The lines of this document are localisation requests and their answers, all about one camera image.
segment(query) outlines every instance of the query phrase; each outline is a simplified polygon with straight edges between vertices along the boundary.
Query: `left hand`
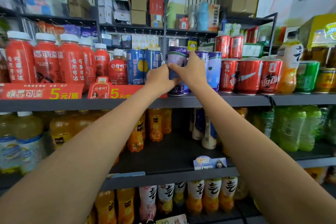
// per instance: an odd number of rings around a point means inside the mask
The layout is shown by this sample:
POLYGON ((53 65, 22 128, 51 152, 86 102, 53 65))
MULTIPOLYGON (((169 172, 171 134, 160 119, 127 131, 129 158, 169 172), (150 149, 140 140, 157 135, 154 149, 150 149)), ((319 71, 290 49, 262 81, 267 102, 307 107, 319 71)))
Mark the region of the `left hand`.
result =
POLYGON ((156 69, 151 69, 147 73, 146 86, 157 92, 158 97, 170 91, 181 82, 180 78, 169 80, 169 70, 166 64, 156 69))

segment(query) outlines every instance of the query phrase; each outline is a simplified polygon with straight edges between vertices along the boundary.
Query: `hand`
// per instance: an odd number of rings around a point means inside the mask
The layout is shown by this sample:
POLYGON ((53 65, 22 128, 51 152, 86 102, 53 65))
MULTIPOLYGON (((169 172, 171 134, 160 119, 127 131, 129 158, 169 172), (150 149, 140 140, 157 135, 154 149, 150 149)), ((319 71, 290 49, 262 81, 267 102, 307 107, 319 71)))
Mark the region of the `hand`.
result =
POLYGON ((150 86, 158 97, 170 91, 181 82, 180 78, 169 80, 169 69, 166 64, 156 69, 151 69, 147 73, 146 86, 150 86))
POLYGON ((193 51, 189 54, 187 66, 180 67, 174 63, 169 63, 168 67, 178 73, 191 90, 196 85, 208 84, 204 61, 193 51))

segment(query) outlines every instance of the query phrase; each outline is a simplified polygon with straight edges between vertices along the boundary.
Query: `red soda can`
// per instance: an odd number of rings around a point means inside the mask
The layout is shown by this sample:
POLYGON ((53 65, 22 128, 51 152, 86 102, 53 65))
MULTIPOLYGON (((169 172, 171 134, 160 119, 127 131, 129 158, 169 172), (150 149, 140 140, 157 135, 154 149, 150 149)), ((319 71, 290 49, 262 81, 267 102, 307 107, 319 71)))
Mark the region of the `red soda can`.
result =
POLYGON ((243 56, 244 37, 233 36, 230 38, 229 58, 241 59, 243 56))
POLYGON ((257 58, 245 58, 239 62, 237 90, 246 95, 255 95, 259 90, 263 61, 257 58))
POLYGON ((222 59, 220 72, 219 90, 232 93, 235 89, 239 61, 238 59, 222 59))
POLYGON ((222 53, 222 59, 229 56, 230 37, 228 35, 221 35, 216 37, 215 52, 222 53))
POLYGON ((273 95, 280 79, 282 60, 264 60, 258 93, 273 95))

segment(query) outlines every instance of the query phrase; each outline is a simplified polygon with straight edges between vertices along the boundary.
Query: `right hand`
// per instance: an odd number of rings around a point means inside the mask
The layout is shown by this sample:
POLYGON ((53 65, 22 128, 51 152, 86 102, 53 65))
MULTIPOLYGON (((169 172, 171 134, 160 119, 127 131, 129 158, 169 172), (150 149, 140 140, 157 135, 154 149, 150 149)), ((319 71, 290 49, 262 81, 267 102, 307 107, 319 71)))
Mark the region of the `right hand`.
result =
POLYGON ((190 52, 187 66, 180 67, 174 63, 169 63, 168 67, 178 73, 191 90, 196 85, 208 84, 204 61, 194 51, 190 52))

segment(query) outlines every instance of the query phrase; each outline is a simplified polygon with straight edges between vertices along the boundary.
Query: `purple can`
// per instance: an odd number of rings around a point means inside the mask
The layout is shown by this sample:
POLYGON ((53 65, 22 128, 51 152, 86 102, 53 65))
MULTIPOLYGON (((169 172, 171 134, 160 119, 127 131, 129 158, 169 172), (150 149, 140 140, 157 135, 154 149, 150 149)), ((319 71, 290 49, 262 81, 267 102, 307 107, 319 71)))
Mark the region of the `purple can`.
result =
MULTIPOLYGON (((169 46, 168 52, 168 63, 175 63, 180 67, 187 65, 187 47, 176 47, 169 46)), ((178 78, 179 75, 173 71, 169 71, 169 79, 178 78)), ((182 96, 184 94, 184 82, 181 82, 179 85, 176 85, 170 92, 171 96, 182 96)))

